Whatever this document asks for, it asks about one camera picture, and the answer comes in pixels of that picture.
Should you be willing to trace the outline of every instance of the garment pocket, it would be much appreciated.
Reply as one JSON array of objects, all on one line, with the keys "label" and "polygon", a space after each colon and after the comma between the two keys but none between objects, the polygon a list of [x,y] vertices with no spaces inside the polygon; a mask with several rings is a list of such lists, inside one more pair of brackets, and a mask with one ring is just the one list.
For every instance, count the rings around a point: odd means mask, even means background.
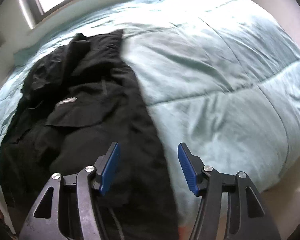
[{"label": "garment pocket", "polygon": [[120,102],[119,96],[93,99],[67,98],[56,104],[46,125],[58,127],[87,127],[101,123]]}]

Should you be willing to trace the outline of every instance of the comforter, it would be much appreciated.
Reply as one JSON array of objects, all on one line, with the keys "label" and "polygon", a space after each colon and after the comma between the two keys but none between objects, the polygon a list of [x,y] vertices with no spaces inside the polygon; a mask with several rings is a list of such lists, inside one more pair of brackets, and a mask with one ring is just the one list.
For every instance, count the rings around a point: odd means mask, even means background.
[{"label": "comforter", "polygon": [[[280,180],[300,155],[300,49],[250,0],[134,0],[47,34],[16,54],[0,91],[0,143],[34,62],[76,33],[119,28],[122,58],[164,146],[181,226],[193,223],[199,198],[179,165],[180,142],[219,172],[247,172],[260,191]],[[6,211],[1,188],[0,202]]]}]

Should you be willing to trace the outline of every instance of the light blue comforter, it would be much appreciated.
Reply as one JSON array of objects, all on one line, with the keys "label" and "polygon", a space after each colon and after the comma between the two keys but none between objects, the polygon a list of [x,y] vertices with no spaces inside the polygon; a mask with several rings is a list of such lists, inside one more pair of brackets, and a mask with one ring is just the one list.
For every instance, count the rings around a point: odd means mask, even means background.
[{"label": "light blue comforter", "polygon": [[34,62],[76,33],[119,28],[122,58],[165,148],[180,225],[199,205],[178,162],[180,142],[220,172],[247,172],[260,191],[279,181],[300,155],[300,50],[250,0],[134,0],[48,34],[16,55],[0,91],[0,143]]}]

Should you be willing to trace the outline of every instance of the silver bolt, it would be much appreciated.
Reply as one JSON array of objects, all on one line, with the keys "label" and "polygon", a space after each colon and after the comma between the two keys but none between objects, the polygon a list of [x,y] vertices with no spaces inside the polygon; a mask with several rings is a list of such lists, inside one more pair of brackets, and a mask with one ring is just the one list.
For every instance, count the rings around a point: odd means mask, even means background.
[{"label": "silver bolt", "polygon": [[53,179],[59,179],[61,177],[61,174],[59,172],[56,172],[52,175]]},{"label": "silver bolt", "polygon": [[245,174],[243,171],[240,171],[238,176],[242,179],[245,179],[247,177],[247,174]]},{"label": "silver bolt", "polygon": [[203,169],[204,169],[205,171],[212,171],[212,170],[213,170],[213,167],[210,166],[210,165],[205,165],[205,166],[203,167]]},{"label": "silver bolt", "polygon": [[94,166],[88,166],[86,167],[86,172],[90,172],[90,171],[93,171],[94,170]]}]

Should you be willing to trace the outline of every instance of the black cloth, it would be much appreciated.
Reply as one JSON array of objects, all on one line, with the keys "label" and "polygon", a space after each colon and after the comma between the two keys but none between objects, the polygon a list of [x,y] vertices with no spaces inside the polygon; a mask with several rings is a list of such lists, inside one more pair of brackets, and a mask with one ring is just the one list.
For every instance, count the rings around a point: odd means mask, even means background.
[{"label": "black cloth", "polygon": [[51,174],[79,172],[121,145],[118,171],[101,208],[109,239],[178,239],[167,163],[132,69],[120,58],[122,30],[85,37],[31,68],[0,148],[9,206],[28,211]]}]

